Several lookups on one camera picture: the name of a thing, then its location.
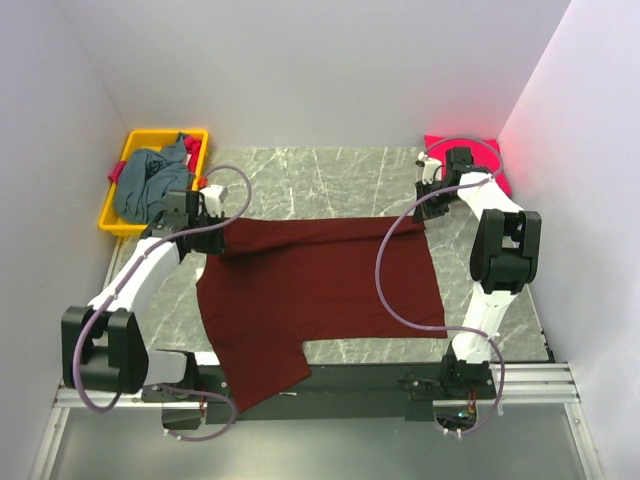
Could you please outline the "dark red t-shirt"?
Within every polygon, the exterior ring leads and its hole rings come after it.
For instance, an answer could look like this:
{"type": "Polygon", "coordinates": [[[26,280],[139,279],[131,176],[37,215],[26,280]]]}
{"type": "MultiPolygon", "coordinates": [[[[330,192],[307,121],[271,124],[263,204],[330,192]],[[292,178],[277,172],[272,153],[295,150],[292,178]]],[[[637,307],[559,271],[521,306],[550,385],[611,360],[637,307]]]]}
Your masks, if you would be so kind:
{"type": "Polygon", "coordinates": [[[240,411],[309,377],[309,341],[441,338],[422,225],[393,217],[242,218],[197,285],[206,335],[240,411]]]}

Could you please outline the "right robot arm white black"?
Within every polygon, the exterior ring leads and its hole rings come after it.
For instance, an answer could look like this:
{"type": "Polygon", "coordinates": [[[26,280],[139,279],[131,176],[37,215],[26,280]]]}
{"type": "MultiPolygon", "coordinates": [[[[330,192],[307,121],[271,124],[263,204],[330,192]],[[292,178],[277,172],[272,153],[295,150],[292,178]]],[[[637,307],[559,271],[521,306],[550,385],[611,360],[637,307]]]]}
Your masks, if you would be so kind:
{"type": "Polygon", "coordinates": [[[442,216],[455,200],[463,201],[478,220],[469,258],[471,300],[461,327],[438,364],[403,378],[407,390],[429,400],[493,399],[502,392],[501,378],[490,369],[502,361],[499,327],[508,308],[536,277],[542,219],[512,201],[498,185],[496,173],[476,164],[468,146],[455,146],[442,160],[425,153],[416,194],[421,203],[414,219],[442,216]]]}

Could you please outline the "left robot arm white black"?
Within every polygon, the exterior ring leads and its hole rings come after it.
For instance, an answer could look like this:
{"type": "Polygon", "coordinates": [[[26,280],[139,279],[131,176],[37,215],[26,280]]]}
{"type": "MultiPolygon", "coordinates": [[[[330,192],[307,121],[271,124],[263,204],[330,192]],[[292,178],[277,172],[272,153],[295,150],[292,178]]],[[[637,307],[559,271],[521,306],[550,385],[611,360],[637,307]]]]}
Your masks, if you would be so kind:
{"type": "Polygon", "coordinates": [[[194,356],[147,348],[137,316],[164,280],[191,252],[221,254],[222,203],[227,189],[171,191],[167,206],[143,230],[136,249],[111,283],[87,306],[68,308],[61,319],[63,383],[75,386],[78,372],[86,390],[136,393],[164,384],[176,401],[193,399],[200,378],[194,356]]]}

